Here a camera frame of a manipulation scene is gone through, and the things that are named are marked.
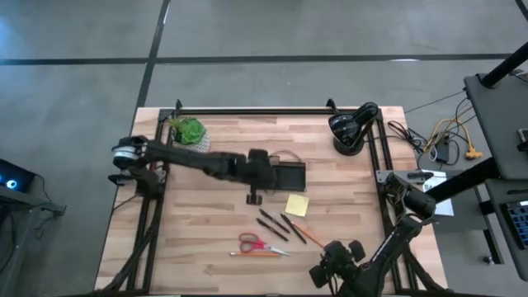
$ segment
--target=yellow sticky note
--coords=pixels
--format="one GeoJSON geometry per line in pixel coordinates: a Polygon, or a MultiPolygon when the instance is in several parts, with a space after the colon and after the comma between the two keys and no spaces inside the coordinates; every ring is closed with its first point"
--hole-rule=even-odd
{"type": "Polygon", "coordinates": [[[285,212],[292,215],[305,216],[308,209],[309,198],[290,194],[286,203],[285,212]]]}

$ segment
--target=green plant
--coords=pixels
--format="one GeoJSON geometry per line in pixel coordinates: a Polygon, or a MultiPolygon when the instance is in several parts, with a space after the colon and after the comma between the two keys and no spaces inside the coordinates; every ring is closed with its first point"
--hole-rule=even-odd
{"type": "Polygon", "coordinates": [[[175,140],[180,144],[198,144],[205,135],[205,127],[196,118],[172,119],[175,140]]]}

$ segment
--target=marker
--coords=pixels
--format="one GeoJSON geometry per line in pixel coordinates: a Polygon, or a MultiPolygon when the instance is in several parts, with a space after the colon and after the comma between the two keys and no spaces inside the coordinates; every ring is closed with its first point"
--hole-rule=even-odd
{"type": "Polygon", "coordinates": [[[290,228],[292,230],[294,230],[295,234],[297,234],[297,236],[299,237],[299,239],[304,243],[306,244],[306,239],[304,239],[303,235],[301,235],[299,233],[299,231],[297,231],[297,229],[295,228],[295,226],[291,223],[290,219],[288,219],[287,216],[285,216],[284,214],[280,214],[281,218],[288,224],[288,226],[290,226],[290,228]]]}
{"type": "Polygon", "coordinates": [[[280,237],[280,239],[284,240],[284,241],[288,241],[288,238],[286,238],[284,235],[280,234],[277,230],[273,229],[269,224],[266,224],[266,222],[264,222],[263,220],[257,218],[257,222],[262,226],[262,227],[265,227],[266,229],[272,231],[276,236],[280,237]]]}
{"type": "Polygon", "coordinates": [[[262,209],[259,209],[258,211],[260,211],[261,214],[264,215],[265,217],[267,217],[271,222],[275,223],[277,226],[279,226],[281,229],[283,229],[284,232],[290,233],[290,231],[285,226],[283,226],[281,223],[277,222],[276,219],[273,219],[273,217],[270,214],[268,214],[266,211],[264,211],[262,209]]]}

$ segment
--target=pencil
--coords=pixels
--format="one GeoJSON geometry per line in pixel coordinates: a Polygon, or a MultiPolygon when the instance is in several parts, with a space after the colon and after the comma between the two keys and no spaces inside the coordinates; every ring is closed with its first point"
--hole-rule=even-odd
{"type": "Polygon", "coordinates": [[[274,252],[230,252],[231,257],[280,257],[274,252]]]}
{"type": "Polygon", "coordinates": [[[314,243],[316,243],[317,245],[319,245],[321,248],[324,248],[324,246],[317,240],[315,239],[315,237],[310,234],[308,231],[304,230],[303,228],[301,228],[299,225],[297,225],[296,223],[294,222],[291,222],[302,234],[306,235],[307,238],[310,238],[312,239],[312,241],[314,243]]]}

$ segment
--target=gray floor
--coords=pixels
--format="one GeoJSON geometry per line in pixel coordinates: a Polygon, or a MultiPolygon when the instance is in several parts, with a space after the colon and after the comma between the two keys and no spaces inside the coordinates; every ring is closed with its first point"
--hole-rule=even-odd
{"type": "MultiPolygon", "coordinates": [[[[4,0],[0,59],[146,57],[161,3],[4,0]]],[[[527,40],[528,22],[506,0],[173,0],[158,56],[508,53],[527,40]]],[[[409,109],[499,62],[157,65],[146,106],[321,106],[331,97],[409,109]]],[[[31,249],[20,296],[92,288],[116,191],[110,147],[130,132],[143,74],[143,65],[0,66],[0,158],[45,176],[52,199],[68,205],[31,249]]],[[[409,113],[408,124],[427,135],[463,98],[409,113]]],[[[489,156],[479,123],[468,128],[489,156]]],[[[526,295],[496,230],[503,266],[479,260],[481,233],[436,233],[451,289],[526,295]]]]}

